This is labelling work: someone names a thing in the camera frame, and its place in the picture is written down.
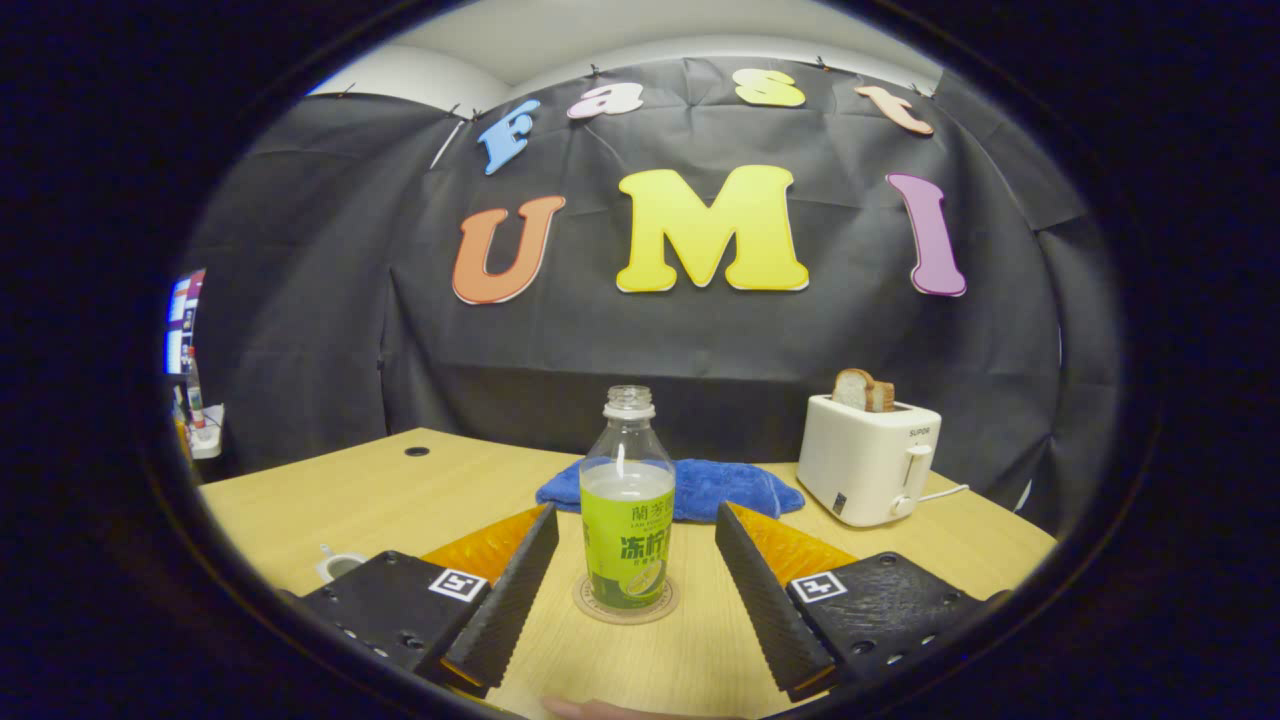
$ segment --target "monitor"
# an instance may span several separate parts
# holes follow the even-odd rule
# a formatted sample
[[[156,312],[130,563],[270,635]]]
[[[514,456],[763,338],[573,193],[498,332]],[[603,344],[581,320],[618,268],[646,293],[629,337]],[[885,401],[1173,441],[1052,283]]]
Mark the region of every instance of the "monitor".
[[[169,322],[164,337],[164,372],[169,375],[187,374],[187,348],[196,329],[196,305],[205,284],[205,269],[187,273],[173,283],[169,293]]]

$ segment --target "hand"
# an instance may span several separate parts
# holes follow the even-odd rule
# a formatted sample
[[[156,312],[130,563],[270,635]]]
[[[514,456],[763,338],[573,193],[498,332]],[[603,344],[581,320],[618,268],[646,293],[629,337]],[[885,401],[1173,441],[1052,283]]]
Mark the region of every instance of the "hand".
[[[666,712],[644,712],[609,705],[599,700],[591,702],[570,702],[558,697],[544,697],[543,707],[564,720],[742,720],[741,717],[709,717],[707,715],[668,715]]]

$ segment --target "letter m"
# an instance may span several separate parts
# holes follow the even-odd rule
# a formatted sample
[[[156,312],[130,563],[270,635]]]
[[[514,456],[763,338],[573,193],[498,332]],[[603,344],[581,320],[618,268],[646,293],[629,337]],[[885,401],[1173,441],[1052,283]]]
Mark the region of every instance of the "letter m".
[[[645,170],[622,178],[631,196],[631,260],[618,273],[622,292],[662,292],[676,284],[663,259],[663,237],[698,287],[707,287],[730,238],[737,256],[724,279],[739,290],[803,290],[809,270],[796,260],[787,220],[791,173],[772,165],[742,165],[724,179],[708,208],[675,170]]]

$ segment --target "black backdrop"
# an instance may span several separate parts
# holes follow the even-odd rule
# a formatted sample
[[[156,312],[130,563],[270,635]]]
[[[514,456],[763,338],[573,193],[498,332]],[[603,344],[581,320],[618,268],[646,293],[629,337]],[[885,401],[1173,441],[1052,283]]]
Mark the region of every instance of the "black backdrop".
[[[800,108],[749,105],[741,68],[781,70]],[[591,87],[637,82],[644,105],[573,120]],[[913,101],[934,128],[896,126],[861,85]],[[531,94],[529,145],[484,174],[477,122],[376,96],[303,100],[210,204],[187,266],[207,266],[197,347],[247,470],[429,427],[585,452],[604,391],[653,387],[673,456],[799,455],[806,397],[850,366],[943,416],[934,468],[1055,532],[1098,482],[1120,400],[1110,264],[1082,200],[1015,124],[948,76],[936,97],[803,63],[684,59]],[[799,292],[704,288],[680,269],[662,293],[623,293],[623,177],[675,169],[708,205],[748,164],[791,170]],[[961,297],[918,292],[910,222],[888,173],[942,188]],[[515,210],[566,197],[541,269],[508,302],[452,287],[460,224],[503,208],[489,270],[515,259]]]

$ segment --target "lime image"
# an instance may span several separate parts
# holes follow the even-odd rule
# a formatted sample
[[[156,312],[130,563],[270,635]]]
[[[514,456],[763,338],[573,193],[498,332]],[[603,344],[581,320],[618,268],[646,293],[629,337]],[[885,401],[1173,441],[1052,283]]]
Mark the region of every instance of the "lime image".
[[[627,583],[626,592],[631,597],[637,597],[643,594],[649,594],[650,592],[658,589],[658,583],[662,580],[662,560],[654,560],[648,568],[640,571],[635,578]]]

